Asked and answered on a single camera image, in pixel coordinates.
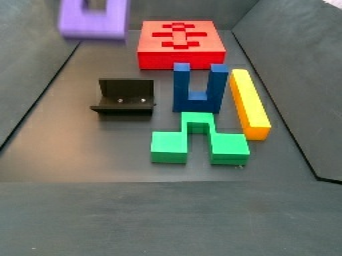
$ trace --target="blue block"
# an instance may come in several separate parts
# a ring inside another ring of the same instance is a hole
[[[189,63],[174,63],[172,111],[218,113],[226,77],[226,65],[210,64],[205,92],[189,91]]]

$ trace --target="toy block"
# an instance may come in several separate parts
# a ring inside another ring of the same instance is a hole
[[[137,45],[140,69],[209,69],[224,62],[225,49],[212,21],[144,21]]]
[[[173,64],[173,112],[218,113],[228,67],[210,64],[205,92],[189,91],[189,63]]]
[[[90,110],[101,114],[146,113],[153,111],[153,80],[98,79],[101,100]]]
[[[245,138],[264,140],[271,124],[246,70],[232,70],[229,87]]]
[[[105,11],[92,11],[88,0],[61,0],[58,31],[63,37],[124,39],[129,0],[106,0]]]
[[[150,161],[154,163],[185,163],[188,133],[205,134],[209,145],[210,164],[244,165],[249,150],[242,134],[216,133],[212,113],[182,112],[180,132],[153,132]]]
[[[150,160],[154,163],[185,163],[186,136],[184,133],[152,133]]]

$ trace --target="red block with holes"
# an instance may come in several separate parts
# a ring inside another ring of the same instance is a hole
[[[144,21],[137,46],[140,69],[209,69],[224,62],[225,49],[212,21]]]

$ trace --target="yellow block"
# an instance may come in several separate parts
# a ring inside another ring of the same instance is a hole
[[[246,70],[232,70],[229,88],[245,138],[264,140],[271,124]]]

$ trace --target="green block with notch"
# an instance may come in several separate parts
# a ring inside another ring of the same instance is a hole
[[[150,161],[185,163],[188,133],[206,134],[210,164],[244,165],[249,156],[244,134],[216,132],[212,113],[182,112],[178,132],[153,132]]]

